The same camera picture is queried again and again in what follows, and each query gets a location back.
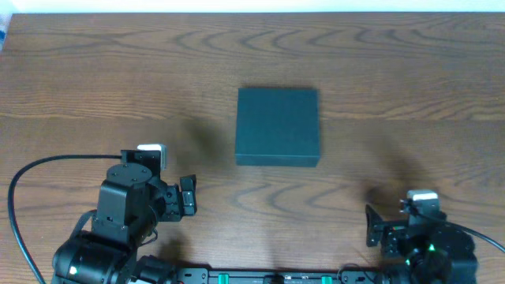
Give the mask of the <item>dark green box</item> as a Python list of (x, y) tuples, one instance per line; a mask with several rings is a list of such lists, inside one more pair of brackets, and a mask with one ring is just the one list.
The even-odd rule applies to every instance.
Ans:
[(238, 90), (234, 152), (237, 165), (315, 167), (320, 156), (316, 89)]

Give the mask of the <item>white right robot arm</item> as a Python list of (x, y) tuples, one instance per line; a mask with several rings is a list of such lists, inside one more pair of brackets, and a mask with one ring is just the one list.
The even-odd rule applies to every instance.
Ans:
[(407, 204), (409, 217), (385, 221), (369, 205), (365, 207), (368, 247), (380, 246), (384, 259), (397, 260), (377, 272), (379, 284), (476, 284), (479, 267), (473, 238), (446, 222), (438, 209), (422, 211)]

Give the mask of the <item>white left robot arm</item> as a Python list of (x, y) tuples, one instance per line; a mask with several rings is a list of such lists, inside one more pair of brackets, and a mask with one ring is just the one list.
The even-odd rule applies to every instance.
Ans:
[(168, 185), (159, 169), (122, 163), (107, 171), (94, 211), (79, 219), (69, 240), (53, 257), (54, 283), (127, 283), (173, 281), (154, 267), (152, 258), (139, 259), (139, 247), (157, 238), (159, 222), (178, 222), (196, 214), (196, 176)]

